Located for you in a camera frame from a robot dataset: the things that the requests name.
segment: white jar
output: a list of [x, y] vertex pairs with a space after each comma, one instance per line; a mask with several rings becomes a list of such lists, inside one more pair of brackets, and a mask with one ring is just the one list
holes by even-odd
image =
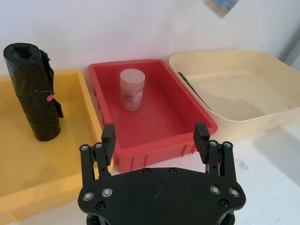
[[126, 111], [140, 108], [145, 74], [138, 69], [125, 69], [120, 74], [120, 104]]

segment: rolled black bag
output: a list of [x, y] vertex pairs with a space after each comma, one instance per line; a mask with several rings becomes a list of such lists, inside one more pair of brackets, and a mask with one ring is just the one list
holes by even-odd
[[3, 52], [26, 118], [39, 141], [49, 141], [60, 133], [61, 105], [53, 98], [53, 70], [47, 53], [35, 45], [15, 43]]

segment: red tag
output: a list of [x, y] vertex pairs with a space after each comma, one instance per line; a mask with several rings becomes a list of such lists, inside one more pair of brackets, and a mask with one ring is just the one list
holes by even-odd
[[47, 97], [47, 102], [51, 102], [52, 99], [53, 99], [53, 95], [49, 95], [49, 96]]

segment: poster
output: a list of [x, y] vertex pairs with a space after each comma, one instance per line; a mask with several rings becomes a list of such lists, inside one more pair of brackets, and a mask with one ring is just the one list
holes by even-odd
[[204, 3], [217, 15], [224, 17], [239, 0], [205, 0]]

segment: yellow tray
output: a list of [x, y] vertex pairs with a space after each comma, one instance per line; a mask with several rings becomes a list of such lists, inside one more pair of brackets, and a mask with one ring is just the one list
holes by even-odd
[[54, 90], [65, 117], [61, 133], [40, 142], [10, 78], [0, 78], [0, 225], [76, 199], [82, 187], [79, 146], [101, 141], [82, 72], [56, 72]]

